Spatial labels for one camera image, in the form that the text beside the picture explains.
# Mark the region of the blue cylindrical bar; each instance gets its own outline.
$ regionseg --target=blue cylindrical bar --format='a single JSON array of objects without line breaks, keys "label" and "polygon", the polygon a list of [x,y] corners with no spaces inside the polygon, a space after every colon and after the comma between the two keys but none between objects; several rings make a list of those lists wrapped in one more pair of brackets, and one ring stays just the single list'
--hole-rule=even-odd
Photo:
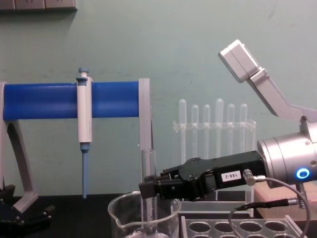
[{"label": "blue cylindrical bar", "polygon": [[[94,118],[139,116],[138,82],[92,84]],[[6,84],[5,121],[77,118],[77,89],[72,83]]]}]

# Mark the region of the cable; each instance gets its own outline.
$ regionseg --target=cable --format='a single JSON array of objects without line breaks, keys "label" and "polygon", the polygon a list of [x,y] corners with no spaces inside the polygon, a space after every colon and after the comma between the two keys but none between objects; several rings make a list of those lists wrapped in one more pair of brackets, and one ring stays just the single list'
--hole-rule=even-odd
[{"label": "cable", "polygon": [[[282,181],[280,181],[280,180],[277,180],[277,179],[275,179],[275,178],[263,178],[261,181],[272,181],[272,182],[279,183],[280,185],[285,186],[285,187],[287,187],[288,189],[292,190],[294,193],[296,193],[296,195],[298,195],[298,196],[303,200],[303,202],[304,202],[304,204],[305,204],[305,209],[306,209],[306,223],[305,223],[304,230],[303,230],[303,232],[301,233],[301,235],[299,236],[299,238],[304,238],[304,236],[306,235],[306,233],[307,233],[307,231],[308,231],[308,229],[309,229],[309,223],[310,223],[310,221],[311,221],[311,211],[310,211],[310,209],[309,209],[309,203],[308,203],[308,201],[306,200],[306,198],[305,198],[299,191],[297,191],[296,189],[294,189],[294,188],[293,188],[292,186],[290,186],[289,184],[284,183],[284,182],[282,182]],[[228,221],[229,221],[229,225],[230,225],[230,227],[232,228],[233,232],[234,232],[239,238],[243,238],[243,236],[237,231],[237,229],[235,228],[235,226],[234,226],[233,223],[232,223],[233,213],[234,213],[235,211],[237,211],[238,209],[239,209],[239,208],[236,208],[235,210],[233,210],[233,211],[231,211],[231,212],[229,213]]]}]

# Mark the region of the black table surface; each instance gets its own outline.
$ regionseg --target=black table surface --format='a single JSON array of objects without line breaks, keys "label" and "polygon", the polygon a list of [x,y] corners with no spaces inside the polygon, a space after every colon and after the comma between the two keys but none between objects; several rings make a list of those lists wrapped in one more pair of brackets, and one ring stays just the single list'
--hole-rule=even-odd
[{"label": "black table surface", "polygon": [[[107,207],[117,196],[119,194],[89,195],[87,199],[83,199],[80,195],[40,196],[25,212],[26,217],[42,212],[50,205],[56,207],[56,212],[49,230],[29,235],[26,238],[110,238],[111,222]],[[243,196],[235,194],[233,191],[219,192],[218,199],[226,200],[228,197],[240,200]],[[210,219],[224,219],[223,215],[213,215]],[[296,222],[296,224],[303,229],[305,222]],[[311,221],[307,237],[317,237],[317,221]]]}]

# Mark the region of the glass test tube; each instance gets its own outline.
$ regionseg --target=glass test tube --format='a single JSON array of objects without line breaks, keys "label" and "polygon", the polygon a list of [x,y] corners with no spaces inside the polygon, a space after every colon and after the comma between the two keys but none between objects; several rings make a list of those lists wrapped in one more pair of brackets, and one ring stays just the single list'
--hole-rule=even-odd
[{"label": "glass test tube", "polygon": [[229,104],[227,107],[227,123],[228,128],[228,155],[233,154],[233,124],[235,121],[235,106],[234,104]]},{"label": "glass test tube", "polygon": [[[142,180],[146,176],[156,176],[156,168],[155,168],[155,151],[152,149],[145,149],[141,152],[141,176]],[[142,199],[142,221],[150,222],[158,219],[158,207],[157,207],[157,198],[147,198]],[[145,234],[155,234],[157,232],[157,225],[144,225],[143,232]]]},{"label": "glass test tube", "polygon": [[240,105],[240,152],[246,150],[246,123],[248,118],[248,106],[243,103]]},{"label": "glass test tube", "polygon": [[210,106],[208,104],[204,105],[203,111],[203,123],[204,123],[204,136],[205,136],[205,146],[204,146],[204,159],[209,159],[209,124],[210,124]]},{"label": "glass test tube", "polygon": [[178,115],[180,125],[180,136],[181,136],[181,163],[186,162],[186,124],[187,124],[187,111],[186,111],[186,100],[181,99],[178,103]]},{"label": "glass test tube", "polygon": [[223,100],[218,98],[215,107],[216,158],[221,156],[221,127],[223,123]]},{"label": "glass test tube", "polygon": [[197,157],[197,126],[199,123],[199,107],[198,105],[192,106],[192,126],[193,126],[193,151],[192,158]]}]

